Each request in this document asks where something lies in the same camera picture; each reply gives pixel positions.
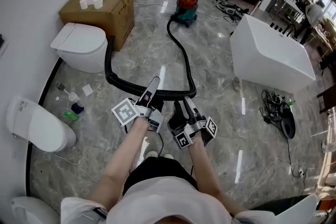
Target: green bottle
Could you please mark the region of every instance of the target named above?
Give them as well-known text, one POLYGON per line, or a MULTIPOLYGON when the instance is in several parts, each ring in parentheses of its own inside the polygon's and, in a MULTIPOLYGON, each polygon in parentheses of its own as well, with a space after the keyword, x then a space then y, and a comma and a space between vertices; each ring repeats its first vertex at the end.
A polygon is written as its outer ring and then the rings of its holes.
POLYGON ((291 106, 294 105, 294 104, 295 104, 295 100, 290 101, 290 102, 288 103, 288 106, 291 107, 291 106))
POLYGON ((73 112, 65 112, 63 114, 63 116, 66 117, 66 118, 68 118, 68 119, 70 119, 70 120, 72 120, 72 121, 76 121, 76 120, 79 119, 79 115, 77 115, 77 114, 75 114, 73 112))

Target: white shirt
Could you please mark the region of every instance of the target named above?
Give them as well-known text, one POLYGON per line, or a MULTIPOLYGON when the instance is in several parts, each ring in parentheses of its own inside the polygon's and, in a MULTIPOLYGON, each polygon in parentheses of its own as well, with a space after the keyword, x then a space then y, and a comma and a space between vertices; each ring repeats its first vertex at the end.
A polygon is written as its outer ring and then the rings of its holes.
POLYGON ((311 4, 306 7, 306 17, 311 27, 315 27, 324 18, 322 7, 318 4, 311 4))
POLYGON ((192 224, 276 223, 275 215, 266 211, 241 212, 232 218, 217 199, 177 177, 156 177, 133 185, 108 212, 106 220, 90 215, 97 207, 103 208, 93 201, 65 198, 61 203, 61 224, 153 224, 168 216, 192 224))

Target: toilet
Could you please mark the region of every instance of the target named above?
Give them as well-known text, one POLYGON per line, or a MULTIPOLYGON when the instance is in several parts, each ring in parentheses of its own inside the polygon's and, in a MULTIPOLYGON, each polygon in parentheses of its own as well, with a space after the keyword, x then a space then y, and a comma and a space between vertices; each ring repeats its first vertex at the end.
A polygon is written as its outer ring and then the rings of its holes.
POLYGON ((8 106, 6 124, 11 133, 46 152, 61 151, 76 142, 76 135, 68 125, 42 106, 18 95, 8 106))
POLYGON ((44 201, 33 197, 15 197, 12 210, 21 224, 59 224, 59 215, 44 201))
POLYGON ((67 23, 50 46, 72 68, 87 73, 104 71, 107 40, 98 27, 67 23))

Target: black vacuum hose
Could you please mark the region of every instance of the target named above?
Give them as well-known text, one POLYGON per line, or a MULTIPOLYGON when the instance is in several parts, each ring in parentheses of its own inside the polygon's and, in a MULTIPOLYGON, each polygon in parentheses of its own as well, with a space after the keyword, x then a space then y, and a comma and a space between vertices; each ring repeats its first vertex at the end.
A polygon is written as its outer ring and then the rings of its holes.
MULTIPOLYGON (((168 31, 169 36, 173 39, 173 41, 177 44, 177 46, 182 50, 182 54, 185 60, 187 79, 188 79, 190 89, 188 91, 157 90, 155 97, 157 97, 158 99, 161 99, 162 101, 180 101, 180 100, 183 100, 185 96, 194 98, 197 93, 196 86, 195 86, 194 80, 191 75, 188 55, 185 49, 183 48, 183 46, 181 45, 181 43, 170 32, 170 24, 174 20, 175 16, 172 16, 172 18, 169 20, 167 24, 167 31, 168 31)), ((136 85, 128 81, 125 81, 123 79, 120 79, 118 78, 117 74, 112 71, 111 58, 112 58, 113 47, 114 47, 114 36, 111 36, 108 42, 106 54, 105 54, 105 77, 106 77, 107 82, 122 91, 128 92, 130 94, 134 94, 137 96, 141 96, 142 93, 145 91, 146 87, 136 85)))

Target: bathtub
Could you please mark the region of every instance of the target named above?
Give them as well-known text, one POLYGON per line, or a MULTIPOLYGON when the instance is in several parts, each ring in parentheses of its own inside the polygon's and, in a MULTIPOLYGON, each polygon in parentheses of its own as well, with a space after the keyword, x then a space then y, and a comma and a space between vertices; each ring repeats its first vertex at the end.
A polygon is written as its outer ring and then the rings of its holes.
POLYGON ((252 16, 244 15, 230 38, 235 75, 295 93, 315 81, 304 47, 252 16))

